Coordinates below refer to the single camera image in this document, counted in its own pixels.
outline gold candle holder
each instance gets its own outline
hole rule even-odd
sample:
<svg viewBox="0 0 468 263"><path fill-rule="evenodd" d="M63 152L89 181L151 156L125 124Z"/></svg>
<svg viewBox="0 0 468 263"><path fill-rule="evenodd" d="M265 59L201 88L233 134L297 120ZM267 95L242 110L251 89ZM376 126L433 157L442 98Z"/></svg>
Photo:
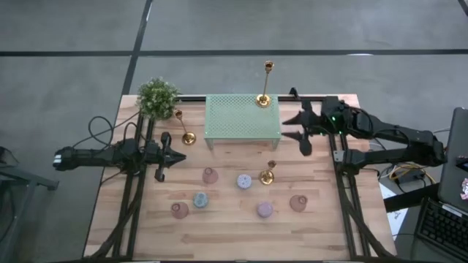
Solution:
<svg viewBox="0 0 468 263"><path fill-rule="evenodd" d="M265 62L265 86L263 87L263 94L259 94L255 99L255 103L257 103L258 107L268 107L271 104L271 98L269 95L266 94L266 87L268 84L268 75L270 74L271 70L273 69L275 64L272 61Z"/></svg>
<svg viewBox="0 0 468 263"><path fill-rule="evenodd" d="M197 140L197 137L193 132L187 131L185 129L184 122L182 121L182 111L181 110L175 110L174 111L174 116L181 121L182 127L184 128L184 135L182 136L182 143L185 145L192 145L195 143Z"/></svg>
<svg viewBox="0 0 468 263"><path fill-rule="evenodd" d="M271 171L274 167L276 166L275 161L269 161L268 162L268 169L263 170L260 172L258 175L258 179L260 180L261 183L264 185L271 185L271 183L275 180L275 174Z"/></svg>

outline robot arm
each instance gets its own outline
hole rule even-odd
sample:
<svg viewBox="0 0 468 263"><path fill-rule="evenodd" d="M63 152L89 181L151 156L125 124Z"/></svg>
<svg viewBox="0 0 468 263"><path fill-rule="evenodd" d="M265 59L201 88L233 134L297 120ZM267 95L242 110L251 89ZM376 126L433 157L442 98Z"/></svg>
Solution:
<svg viewBox="0 0 468 263"><path fill-rule="evenodd" d="M118 167L126 173L137 174L142 164L158 164L155 178L164 182L163 170L185 160L186 156L170 148L172 138L168 132L161 135L162 148L151 141L140 151L135 139L125 139L109 148L102 150L84 150L65 147L56 151L53 166L58 171L66 171L77 167Z"/></svg>
<svg viewBox="0 0 468 263"><path fill-rule="evenodd" d="M368 164L413 161L419 165L435 167L446 162L443 144L430 131L418 131L384 123L365 110L339 101L337 96L324 98L320 115L312 111L309 100L302 100L302 109L303 111L283 124L300 124L303 127L303 134L285 132L283 135L299 141L299 148L305 156L312 154L309 136L324 133L349 134L358 139L368 140L382 138L407 144L407 147L402 149L366 153L359 150L335 151L333 157L339 162L339 169L342 172L356 175L360 168Z"/></svg>

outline yellow cable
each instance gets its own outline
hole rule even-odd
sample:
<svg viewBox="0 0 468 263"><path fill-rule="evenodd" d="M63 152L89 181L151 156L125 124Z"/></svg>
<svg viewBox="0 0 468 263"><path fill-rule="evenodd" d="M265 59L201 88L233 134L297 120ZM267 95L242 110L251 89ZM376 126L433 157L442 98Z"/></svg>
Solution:
<svg viewBox="0 0 468 263"><path fill-rule="evenodd" d="M399 175L398 177L396 176L396 171L400 170L400 169L407 169L406 171L404 171L401 175ZM407 165L401 165L399 166L398 168L396 168L389 176L388 178L391 179L391 180L395 180L397 178L400 178L404 175L406 175L411 169L420 169L421 171L424 172L424 175L426 175L429 180L432 182L432 183L436 183L436 181L433 179L433 177L427 173L424 169L422 169L420 166L416 165L416 164L407 164Z"/></svg>

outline potted plant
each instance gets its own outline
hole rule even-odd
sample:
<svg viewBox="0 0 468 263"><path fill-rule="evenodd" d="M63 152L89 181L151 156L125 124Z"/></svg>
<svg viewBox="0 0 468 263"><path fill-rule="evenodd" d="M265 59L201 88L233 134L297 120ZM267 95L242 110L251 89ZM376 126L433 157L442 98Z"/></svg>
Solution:
<svg viewBox="0 0 468 263"><path fill-rule="evenodd" d="M178 89L162 77L152 78L140 86L137 106L145 117L167 120L173 115L179 94Z"/></svg>

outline gray floor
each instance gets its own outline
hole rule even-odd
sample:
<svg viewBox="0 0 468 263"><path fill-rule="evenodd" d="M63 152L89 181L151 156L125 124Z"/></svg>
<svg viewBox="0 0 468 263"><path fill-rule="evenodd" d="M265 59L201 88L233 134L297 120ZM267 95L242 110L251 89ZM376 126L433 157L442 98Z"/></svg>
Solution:
<svg viewBox="0 0 468 263"><path fill-rule="evenodd" d="M0 0L0 51L132 50L144 4ZM142 50L468 48L466 26L456 0L154 0ZM445 128L454 107L468 107L468 56L139 58L130 93L158 76L185 94L257 93L267 59L276 65L272 93L357 93L383 121L416 129ZM115 119L128 65L127 57L0 57L0 145L22 168L61 181L34 196L20 262L80 257L102 170L56 172L51 156L86 137L93 116ZM429 172L439 179L440 169ZM412 232L416 216L402 231ZM410 245L397 240L402 256ZM416 259L427 259L424 249Z"/></svg>

